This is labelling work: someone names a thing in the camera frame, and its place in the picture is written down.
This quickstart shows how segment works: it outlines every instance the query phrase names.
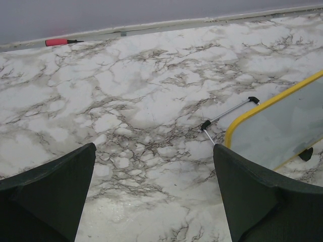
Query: gray wall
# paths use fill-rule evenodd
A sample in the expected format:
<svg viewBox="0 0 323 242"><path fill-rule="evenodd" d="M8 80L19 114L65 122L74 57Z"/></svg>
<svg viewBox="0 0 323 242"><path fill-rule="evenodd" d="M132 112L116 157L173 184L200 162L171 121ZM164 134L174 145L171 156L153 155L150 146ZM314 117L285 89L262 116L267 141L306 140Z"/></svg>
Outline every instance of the gray wall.
<svg viewBox="0 0 323 242"><path fill-rule="evenodd" d="M0 44L122 25L322 3L323 0L3 0Z"/></svg>

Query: red handle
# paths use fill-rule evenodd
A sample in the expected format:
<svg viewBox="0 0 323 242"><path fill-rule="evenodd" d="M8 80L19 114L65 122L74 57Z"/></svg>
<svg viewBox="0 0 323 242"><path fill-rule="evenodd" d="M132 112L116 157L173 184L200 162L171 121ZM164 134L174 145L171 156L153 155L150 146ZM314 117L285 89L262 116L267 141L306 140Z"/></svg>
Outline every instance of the red handle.
<svg viewBox="0 0 323 242"><path fill-rule="evenodd" d="M48 39L45 41L46 46L67 44L67 39Z"/></svg>

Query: black plastic part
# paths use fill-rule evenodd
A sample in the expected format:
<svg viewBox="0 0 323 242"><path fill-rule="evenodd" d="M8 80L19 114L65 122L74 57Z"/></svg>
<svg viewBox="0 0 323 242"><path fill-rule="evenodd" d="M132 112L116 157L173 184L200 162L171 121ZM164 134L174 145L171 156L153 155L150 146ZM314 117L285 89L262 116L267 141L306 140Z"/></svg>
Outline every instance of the black plastic part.
<svg viewBox="0 0 323 242"><path fill-rule="evenodd" d="M84 41L79 41L79 40L67 40L67 44L74 44L74 43L81 43L81 42L84 42Z"/></svg>
<svg viewBox="0 0 323 242"><path fill-rule="evenodd" d="M89 189L96 147L0 180L0 242L72 242Z"/></svg>
<svg viewBox="0 0 323 242"><path fill-rule="evenodd" d="M302 153L300 153L298 156L304 160L304 161L309 161L313 155L313 147L304 150Z"/></svg>
<svg viewBox="0 0 323 242"><path fill-rule="evenodd" d="M216 144L213 159L232 242L322 242L323 188Z"/></svg>
<svg viewBox="0 0 323 242"><path fill-rule="evenodd" d="M202 126L201 126L201 130L206 130L206 128L211 124L210 120L205 121Z"/></svg>
<svg viewBox="0 0 323 242"><path fill-rule="evenodd" d="M260 102L260 100L256 97L248 97L250 102L254 102L255 104L258 104Z"/></svg>

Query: marble tile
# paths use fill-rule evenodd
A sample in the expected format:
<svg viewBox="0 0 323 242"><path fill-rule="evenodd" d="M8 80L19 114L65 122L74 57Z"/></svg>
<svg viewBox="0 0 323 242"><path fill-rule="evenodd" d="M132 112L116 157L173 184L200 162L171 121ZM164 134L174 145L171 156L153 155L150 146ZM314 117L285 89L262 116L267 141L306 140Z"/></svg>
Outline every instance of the marble tile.
<svg viewBox="0 0 323 242"><path fill-rule="evenodd" d="M323 15L0 53L0 178L94 142L76 241L229 242L202 122L322 69ZM212 126L218 143L246 105ZM322 146L284 175L322 186Z"/></svg>

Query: screwdriver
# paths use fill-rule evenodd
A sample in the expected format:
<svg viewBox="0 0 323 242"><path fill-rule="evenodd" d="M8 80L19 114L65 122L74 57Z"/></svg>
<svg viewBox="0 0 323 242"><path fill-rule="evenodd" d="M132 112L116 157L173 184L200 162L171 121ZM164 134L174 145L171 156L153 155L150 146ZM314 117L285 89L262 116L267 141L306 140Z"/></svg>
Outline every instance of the screwdriver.
<svg viewBox="0 0 323 242"><path fill-rule="evenodd" d="M46 46L62 45L62 44L73 44L84 41L68 40L68 39L48 39L45 41Z"/></svg>

